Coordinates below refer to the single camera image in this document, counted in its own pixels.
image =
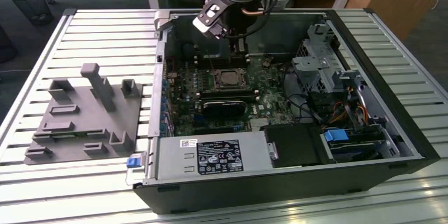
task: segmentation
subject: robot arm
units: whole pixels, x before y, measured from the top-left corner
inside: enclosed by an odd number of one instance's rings
[[[246,53],[245,37],[266,23],[270,11],[285,8],[287,0],[206,0],[193,25],[206,37],[229,39],[230,50]],[[247,27],[265,16],[255,28]]]

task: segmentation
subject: blue latch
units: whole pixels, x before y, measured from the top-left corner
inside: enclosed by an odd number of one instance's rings
[[[138,168],[141,167],[141,157],[129,157],[125,163],[127,168]]]
[[[346,135],[345,130],[327,130],[323,133],[323,137],[325,137],[326,142],[347,140],[347,135]]]

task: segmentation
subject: slotted metal surface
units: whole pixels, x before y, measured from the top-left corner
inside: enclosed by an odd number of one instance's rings
[[[74,16],[62,18],[51,51],[42,54],[39,74],[5,133],[0,148],[0,223],[442,222],[448,214],[446,95],[371,17],[361,10],[338,14],[441,161],[414,174],[394,177],[367,192],[165,216],[150,212],[125,184],[125,158],[23,165],[23,152],[50,99],[50,79],[67,77],[71,85],[87,85],[78,75],[83,62],[99,64],[99,74],[107,76],[110,84],[129,78],[143,84],[137,151],[147,145],[155,52],[150,37],[153,11],[78,10]],[[347,53],[341,53],[354,67]]]

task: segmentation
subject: power supply label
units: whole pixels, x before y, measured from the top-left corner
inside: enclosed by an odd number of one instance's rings
[[[199,175],[243,171],[237,140],[197,143],[195,149]]]

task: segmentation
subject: metal bracket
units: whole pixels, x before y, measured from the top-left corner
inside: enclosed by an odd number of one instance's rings
[[[170,11],[167,9],[155,11],[153,24],[155,31],[162,31],[170,26]]]
[[[327,62],[317,57],[294,57],[291,62],[299,71],[317,71],[322,68],[329,68]]]

